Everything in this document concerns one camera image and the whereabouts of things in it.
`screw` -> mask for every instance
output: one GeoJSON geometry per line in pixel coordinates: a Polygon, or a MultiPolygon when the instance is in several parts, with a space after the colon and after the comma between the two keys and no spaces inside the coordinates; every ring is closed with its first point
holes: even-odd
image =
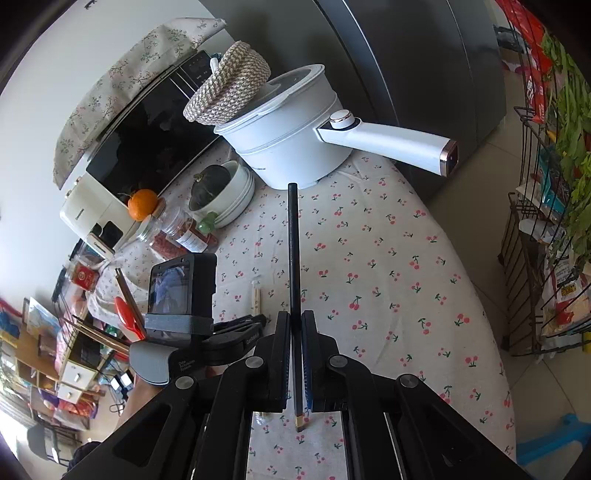
{"type": "Polygon", "coordinates": [[[418,378],[412,374],[404,374],[400,376],[400,384],[406,388],[414,388],[418,385],[418,378]]]}
{"type": "Polygon", "coordinates": [[[335,368],[343,368],[347,365],[347,359],[342,355],[333,355],[330,357],[329,363],[335,368]]]}
{"type": "Polygon", "coordinates": [[[248,368],[259,368],[264,361],[260,356],[250,356],[245,363],[248,368]]]}
{"type": "Polygon", "coordinates": [[[193,386],[194,380],[192,379],[192,377],[179,377],[177,378],[177,381],[174,383],[174,385],[179,389],[179,390],[186,390],[188,388],[191,388],[193,386]]]}

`blue stool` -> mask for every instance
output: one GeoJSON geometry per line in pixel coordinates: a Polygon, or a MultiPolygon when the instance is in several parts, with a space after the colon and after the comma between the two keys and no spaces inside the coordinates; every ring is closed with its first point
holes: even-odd
{"type": "Polygon", "coordinates": [[[591,423],[579,421],[574,413],[566,414],[562,417],[562,426],[555,432],[517,444],[517,464],[525,466],[570,442],[579,442],[584,448],[589,439],[591,439],[591,423]]]}

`tile floor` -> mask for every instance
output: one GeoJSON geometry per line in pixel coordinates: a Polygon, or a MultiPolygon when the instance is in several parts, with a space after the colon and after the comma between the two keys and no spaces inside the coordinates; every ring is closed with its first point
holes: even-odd
{"type": "MultiPolygon", "coordinates": [[[[506,297],[503,270],[496,256],[509,214],[507,193],[519,181],[521,123],[513,110],[524,104],[521,76],[505,72],[507,116],[428,205],[447,232],[491,322],[497,342],[506,328],[506,297]]],[[[537,362],[535,358],[511,357],[501,351],[511,387],[517,441],[551,432],[560,417],[576,413],[591,421],[591,355],[580,349],[537,362]]],[[[572,443],[528,465],[537,480],[564,477],[581,452],[572,443]]]]}

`pot knob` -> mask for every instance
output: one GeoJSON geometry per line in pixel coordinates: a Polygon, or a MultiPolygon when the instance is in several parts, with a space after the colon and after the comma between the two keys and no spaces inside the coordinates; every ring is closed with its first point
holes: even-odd
{"type": "Polygon", "coordinates": [[[355,117],[350,110],[337,110],[330,114],[330,126],[335,130],[342,130],[355,123],[355,117]]]}

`red package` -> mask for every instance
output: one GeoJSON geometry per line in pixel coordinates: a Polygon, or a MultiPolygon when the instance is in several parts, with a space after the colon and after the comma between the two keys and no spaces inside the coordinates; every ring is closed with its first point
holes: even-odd
{"type": "Polygon", "coordinates": [[[544,37],[544,26],[518,0],[496,0],[496,3],[530,46],[528,54],[531,57],[531,62],[524,66],[527,78],[527,99],[535,112],[532,120],[537,124],[543,124],[546,113],[544,94],[546,83],[543,81],[543,77],[552,68],[552,61],[544,54],[540,46],[544,37]]]}
{"type": "Polygon", "coordinates": [[[78,261],[70,263],[67,274],[73,284],[88,291],[95,289],[96,282],[99,279],[99,273],[97,271],[91,270],[78,261]]]}

